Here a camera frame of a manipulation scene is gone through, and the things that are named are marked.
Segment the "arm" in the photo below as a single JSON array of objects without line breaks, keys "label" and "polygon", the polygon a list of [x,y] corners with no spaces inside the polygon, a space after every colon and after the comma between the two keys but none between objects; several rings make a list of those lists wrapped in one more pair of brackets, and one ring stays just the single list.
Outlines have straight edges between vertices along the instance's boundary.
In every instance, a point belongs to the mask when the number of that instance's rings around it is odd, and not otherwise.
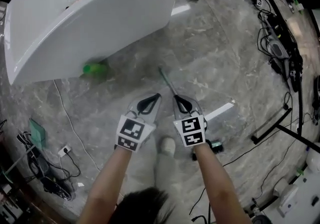
[{"label": "arm", "polygon": [[250,224],[251,221],[237,199],[229,175],[207,143],[195,146],[194,150],[216,222]]},{"label": "arm", "polygon": [[132,152],[117,147],[96,178],[78,224],[106,224],[115,210]]}]

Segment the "power outlet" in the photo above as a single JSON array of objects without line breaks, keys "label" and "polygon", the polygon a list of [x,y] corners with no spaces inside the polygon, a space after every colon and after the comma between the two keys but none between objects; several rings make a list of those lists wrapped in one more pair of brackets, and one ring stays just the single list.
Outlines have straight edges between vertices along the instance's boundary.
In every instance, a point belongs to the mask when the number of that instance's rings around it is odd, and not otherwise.
[{"label": "power outlet", "polygon": [[71,148],[68,145],[65,145],[59,152],[58,155],[59,157],[63,157],[66,153],[65,153],[65,149],[67,150],[67,152],[71,151]]}]

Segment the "foot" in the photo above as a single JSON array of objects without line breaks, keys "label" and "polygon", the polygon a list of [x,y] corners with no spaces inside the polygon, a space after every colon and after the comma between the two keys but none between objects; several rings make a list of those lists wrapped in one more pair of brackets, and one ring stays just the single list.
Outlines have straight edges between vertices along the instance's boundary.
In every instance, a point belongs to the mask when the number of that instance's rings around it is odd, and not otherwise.
[{"label": "foot", "polygon": [[169,155],[169,156],[174,156],[176,151],[176,143],[173,138],[170,137],[165,137],[161,141],[161,146],[160,146],[160,152]]}]

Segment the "marble floor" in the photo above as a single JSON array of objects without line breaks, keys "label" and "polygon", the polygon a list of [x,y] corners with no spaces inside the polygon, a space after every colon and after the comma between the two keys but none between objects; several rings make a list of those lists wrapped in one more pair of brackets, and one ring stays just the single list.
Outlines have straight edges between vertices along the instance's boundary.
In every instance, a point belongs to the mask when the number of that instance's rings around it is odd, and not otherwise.
[{"label": "marble floor", "polygon": [[[303,110],[311,113],[313,78],[320,74],[319,42],[307,11],[292,14],[284,0],[275,1],[303,57]],[[157,142],[163,136],[176,138],[176,187],[181,201],[189,210],[199,198],[204,184],[198,163],[191,160],[190,150],[183,147],[173,127],[172,93],[159,75],[158,66],[166,71],[180,94],[199,102],[205,115],[226,103],[234,105],[210,120],[206,133],[209,139],[222,141],[224,152],[218,154],[218,158],[223,164],[254,147],[250,136],[281,109],[288,90],[282,78],[268,64],[267,57],[257,50],[256,40],[261,25],[258,12],[249,0],[176,0],[174,7],[180,6],[186,10],[174,14],[165,28],[108,58],[111,71],[107,81],[98,83],[71,78],[57,80],[56,83],[74,129],[100,169],[113,152],[118,120],[129,103],[137,96],[159,92],[163,102],[154,138]],[[28,129],[29,117],[45,128],[44,154],[52,162],[58,165],[57,152],[65,144],[71,146],[72,156],[81,169],[81,175],[72,178],[76,196],[73,201],[66,202],[45,193],[37,180],[30,185],[64,217],[76,220],[98,171],[70,127],[54,82],[10,86],[1,45],[0,88],[0,114],[1,118],[8,120],[5,144],[14,160],[25,151],[15,137]],[[295,120],[298,117],[297,94],[293,95],[293,108]],[[302,135],[315,141],[319,129],[308,120],[307,115]],[[283,124],[289,123],[290,117],[287,117]],[[294,122],[292,129],[296,127],[297,122]],[[268,125],[256,134],[262,134],[267,128]],[[225,167],[244,207],[251,204],[252,197],[260,195],[263,179],[284,157],[292,142],[292,137],[278,132]],[[281,177],[290,180],[305,157],[306,147],[295,142],[284,161],[266,179],[258,203],[262,204],[272,196],[272,189]],[[71,172],[77,172],[68,159],[62,158],[62,164]],[[18,168],[23,175],[30,175],[25,159]],[[84,187],[78,188],[78,182]],[[123,193],[129,182],[126,177]],[[207,209],[208,198],[204,194],[192,215],[205,215]]]}]

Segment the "black metal stand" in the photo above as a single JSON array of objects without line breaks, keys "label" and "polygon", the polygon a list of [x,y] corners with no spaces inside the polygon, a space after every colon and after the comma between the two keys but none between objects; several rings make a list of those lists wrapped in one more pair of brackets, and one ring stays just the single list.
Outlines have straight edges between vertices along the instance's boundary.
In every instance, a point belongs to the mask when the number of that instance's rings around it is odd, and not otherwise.
[{"label": "black metal stand", "polygon": [[302,137],[301,135],[287,129],[286,127],[280,125],[280,123],[286,118],[287,115],[289,115],[289,113],[292,112],[292,109],[288,109],[282,117],[280,117],[266,132],[264,132],[260,137],[256,137],[256,136],[252,136],[251,140],[253,141],[254,144],[258,144],[260,141],[262,141],[266,136],[268,136],[268,134],[270,134],[275,128],[278,128],[280,130],[282,130],[283,132],[285,132],[286,134],[291,135],[292,137],[294,137],[295,139],[301,141],[302,143],[306,144],[308,147],[310,147],[311,149],[317,151],[318,153],[320,153],[320,147],[317,146],[316,144],[314,144],[313,142],[307,140],[306,138]]}]

